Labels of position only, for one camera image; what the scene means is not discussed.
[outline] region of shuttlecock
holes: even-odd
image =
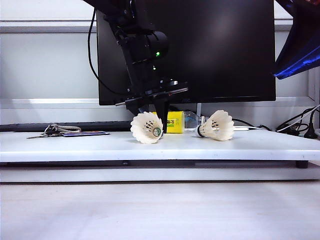
[[[131,122],[132,136],[142,144],[154,144],[163,134],[161,119],[152,112],[139,113]]]
[[[206,122],[197,127],[196,133],[200,137],[227,141],[232,139],[234,134],[234,122],[226,111],[218,110]]]

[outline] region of keyboard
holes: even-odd
[[[14,123],[0,125],[0,132],[43,132],[48,125],[75,126],[84,131],[129,132],[131,121],[90,121],[90,122],[51,122]]]

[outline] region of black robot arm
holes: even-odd
[[[126,62],[130,86],[125,102],[134,115],[148,111],[154,104],[158,117],[167,131],[169,100],[173,94],[188,90],[187,83],[159,77],[154,61],[164,57],[169,48],[167,36],[155,31],[148,20],[144,0],[84,0],[105,14]]]

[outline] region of computer monitor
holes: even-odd
[[[276,84],[274,1],[145,0],[156,31],[169,40],[154,61],[160,77],[188,82],[171,103],[274,101]],[[129,86],[122,49],[97,14],[99,78],[116,92]],[[100,105],[125,98],[99,86]]]

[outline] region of desk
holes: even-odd
[[[112,132],[111,135],[101,136],[26,139],[37,134],[34,132],[0,134],[2,181],[320,178],[318,167],[315,165],[310,164],[308,169],[298,169],[292,162],[283,162],[320,160],[319,140],[266,130],[238,131],[230,141],[194,137],[193,132],[166,134],[156,144],[141,144],[132,137],[131,132]],[[174,165],[172,166],[168,160],[174,161]]]
[[[1,186],[4,240],[318,240],[320,182]]]

